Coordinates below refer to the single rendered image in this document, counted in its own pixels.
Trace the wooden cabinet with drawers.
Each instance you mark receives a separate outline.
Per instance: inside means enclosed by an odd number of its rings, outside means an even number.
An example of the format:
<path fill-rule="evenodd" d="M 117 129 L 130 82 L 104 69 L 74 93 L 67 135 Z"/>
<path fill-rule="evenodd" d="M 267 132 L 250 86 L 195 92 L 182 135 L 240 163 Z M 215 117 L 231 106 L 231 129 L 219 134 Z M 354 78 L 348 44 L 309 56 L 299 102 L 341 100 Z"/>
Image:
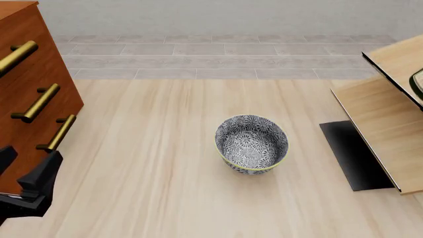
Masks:
<path fill-rule="evenodd" d="M 29 197 L 23 181 L 59 144 L 82 98 L 37 1 L 0 1 L 0 149 L 17 153 L 0 172 L 0 196 Z"/>

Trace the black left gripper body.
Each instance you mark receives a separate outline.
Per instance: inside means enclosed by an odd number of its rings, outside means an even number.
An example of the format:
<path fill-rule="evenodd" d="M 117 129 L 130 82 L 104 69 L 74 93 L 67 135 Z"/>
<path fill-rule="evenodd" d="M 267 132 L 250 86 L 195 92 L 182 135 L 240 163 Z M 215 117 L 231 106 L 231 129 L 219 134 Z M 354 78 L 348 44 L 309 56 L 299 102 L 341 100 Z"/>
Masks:
<path fill-rule="evenodd" d="M 52 205 L 53 191 L 39 195 L 35 200 L 12 198 L 0 194 L 0 219 L 39 217 Z"/>

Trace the wooden cabinet drawer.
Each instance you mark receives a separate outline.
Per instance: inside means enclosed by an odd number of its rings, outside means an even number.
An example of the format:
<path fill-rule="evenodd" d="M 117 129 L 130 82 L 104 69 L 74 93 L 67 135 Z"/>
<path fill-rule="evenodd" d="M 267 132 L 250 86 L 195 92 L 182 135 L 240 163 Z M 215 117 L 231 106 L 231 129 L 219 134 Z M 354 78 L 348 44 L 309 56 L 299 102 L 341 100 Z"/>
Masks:
<path fill-rule="evenodd" d="M 41 79 L 27 82 L 17 81 L 6 87 L 0 87 L 0 108 L 9 108 L 12 113 L 25 112 L 40 96 L 40 93 L 37 93 L 37 88 L 48 88 L 53 83 L 57 83 L 61 89 L 52 100 L 76 97 L 81 99 L 60 54 L 58 60 L 55 71 Z"/>
<path fill-rule="evenodd" d="M 38 49 L 0 78 L 0 87 L 17 81 L 35 81 L 55 71 L 59 53 L 38 8 L 22 9 L 0 20 L 0 59 L 9 55 L 11 46 L 35 41 Z"/>
<path fill-rule="evenodd" d="M 67 118 L 78 114 L 83 107 L 82 99 L 54 99 L 29 124 L 11 118 L 11 109 L 0 108 L 0 148 L 12 146 L 17 157 L 0 175 L 0 194 L 19 195 L 22 192 L 19 178 L 35 169 L 46 156 L 43 150 L 37 150 L 39 144 L 48 144 L 58 131 L 58 118 Z"/>

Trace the black-and-white patterned bowl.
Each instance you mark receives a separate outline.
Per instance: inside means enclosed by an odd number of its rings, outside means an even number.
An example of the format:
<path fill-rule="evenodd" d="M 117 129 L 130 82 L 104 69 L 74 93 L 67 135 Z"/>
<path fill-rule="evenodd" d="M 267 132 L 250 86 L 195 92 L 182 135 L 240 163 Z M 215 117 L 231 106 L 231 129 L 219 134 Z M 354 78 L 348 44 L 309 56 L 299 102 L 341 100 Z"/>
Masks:
<path fill-rule="evenodd" d="M 261 175 L 276 168 L 289 151 L 287 134 L 273 121 L 253 115 L 232 116 L 215 132 L 215 146 L 233 170 Z"/>

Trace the pale wooden wine rack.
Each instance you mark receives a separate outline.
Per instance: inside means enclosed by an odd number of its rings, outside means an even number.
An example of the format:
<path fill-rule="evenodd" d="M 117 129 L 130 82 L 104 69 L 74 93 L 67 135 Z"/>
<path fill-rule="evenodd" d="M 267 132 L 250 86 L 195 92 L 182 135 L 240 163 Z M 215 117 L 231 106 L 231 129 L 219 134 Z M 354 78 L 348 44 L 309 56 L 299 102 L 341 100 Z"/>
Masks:
<path fill-rule="evenodd" d="M 423 192 L 423 100 L 409 85 L 423 69 L 423 35 L 363 57 L 379 74 L 333 87 L 347 120 L 320 128 L 353 191 Z"/>

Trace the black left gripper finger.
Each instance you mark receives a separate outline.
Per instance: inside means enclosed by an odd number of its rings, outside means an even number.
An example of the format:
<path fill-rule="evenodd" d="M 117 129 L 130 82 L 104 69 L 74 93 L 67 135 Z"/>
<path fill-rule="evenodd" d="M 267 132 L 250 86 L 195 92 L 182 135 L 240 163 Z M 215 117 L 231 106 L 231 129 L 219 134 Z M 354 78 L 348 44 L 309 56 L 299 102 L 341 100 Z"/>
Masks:
<path fill-rule="evenodd" d="M 18 153 L 11 145 L 0 148 L 0 174 L 3 174 L 11 166 L 17 156 Z"/>
<path fill-rule="evenodd" d="M 22 198 L 37 198 L 39 196 L 52 196 L 56 176 L 63 161 L 59 151 L 47 154 L 46 158 L 17 180 L 22 188 Z"/>

